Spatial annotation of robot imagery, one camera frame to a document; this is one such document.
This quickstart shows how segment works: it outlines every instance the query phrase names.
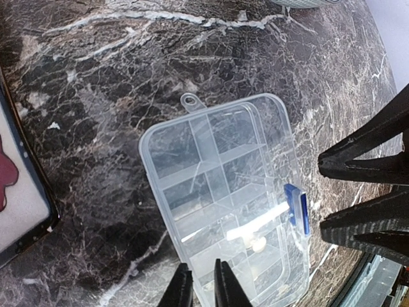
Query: plastic latch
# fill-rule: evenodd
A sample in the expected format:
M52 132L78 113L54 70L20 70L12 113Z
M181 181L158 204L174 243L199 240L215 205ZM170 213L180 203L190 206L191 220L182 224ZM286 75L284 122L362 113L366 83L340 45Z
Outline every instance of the plastic latch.
M286 193L289 206L289 222L296 227L301 226L304 235L308 236L310 230L308 222L307 195L292 184L284 185L284 192Z
M202 109L206 109L205 104L199 99L198 96L191 93L185 93L180 97L180 102L186 111L189 113L197 112Z

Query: hanging hole tab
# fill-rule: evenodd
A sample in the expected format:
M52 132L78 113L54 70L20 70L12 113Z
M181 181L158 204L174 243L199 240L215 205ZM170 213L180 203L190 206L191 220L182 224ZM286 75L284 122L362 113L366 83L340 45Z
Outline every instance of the hanging hole tab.
M189 113L193 113L198 110L206 109L205 104L202 103L199 97L197 97L195 94L184 93L180 97L180 102L182 106L186 109L186 111L188 111Z

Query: small white object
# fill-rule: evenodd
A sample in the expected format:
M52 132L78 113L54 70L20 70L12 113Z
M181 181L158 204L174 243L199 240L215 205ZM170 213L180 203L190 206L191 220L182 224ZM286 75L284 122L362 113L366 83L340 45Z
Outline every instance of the small white object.
M255 239L255 237L254 237L253 233L251 233L249 235L244 235L243 236L243 241L244 241L245 248L247 248L247 249L251 248L254 239Z
M286 212L288 209L289 209L289 205L287 204L287 202L283 202L280 205L274 207L273 209L270 209L268 212L264 213L263 215L258 216L257 218L253 219L251 222L243 226L240 226L238 228L229 230L226 234L226 238L228 241L237 239L239 237L243 237L243 240L245 240L245 237L248 237L252 235L254 232L257 232L261 227L271 222L276 217L279 217L281 214Z
M74 81L76 77L77 77L77 72L75 70L68 70L66 72L66 80L68 83Z
M238 21L248 21L247 12L245 10L239 11L237 16Z
M125 30L127 30L127 32L129 34L134 34L136 31L134 29L132 29L131 27L126 27Z
M61 130L60 126L56 122L52 122L52 124L47 127L47 130L49 129Z
M265 237L258 239L256 242L253 243L253 252L261 253L266 248L266 244L267 239Z

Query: gray object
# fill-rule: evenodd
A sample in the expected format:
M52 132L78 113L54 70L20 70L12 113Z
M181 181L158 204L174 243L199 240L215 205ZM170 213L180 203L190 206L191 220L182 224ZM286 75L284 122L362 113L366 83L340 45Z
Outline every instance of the gray object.
M355 282L341 307L381 306L392 290L401 265L392 260L375 256L363 275Z
M341 0L272 0L279 5L290 8L318 8L328 4L340 3Z

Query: black tool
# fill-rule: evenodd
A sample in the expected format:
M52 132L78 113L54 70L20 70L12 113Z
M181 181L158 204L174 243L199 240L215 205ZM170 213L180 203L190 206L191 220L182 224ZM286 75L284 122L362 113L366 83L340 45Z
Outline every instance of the black tool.
M216 307L252 306L227 262L216 259L214 281ZM187 264L180 264L158 307L192 307L192 286L192 272Z
M329 178L409 185L409 153L369 160L354 158L409 129L409 85L374 118L318 157ZM409 265L409 188L329 215L320 224L322 239Z

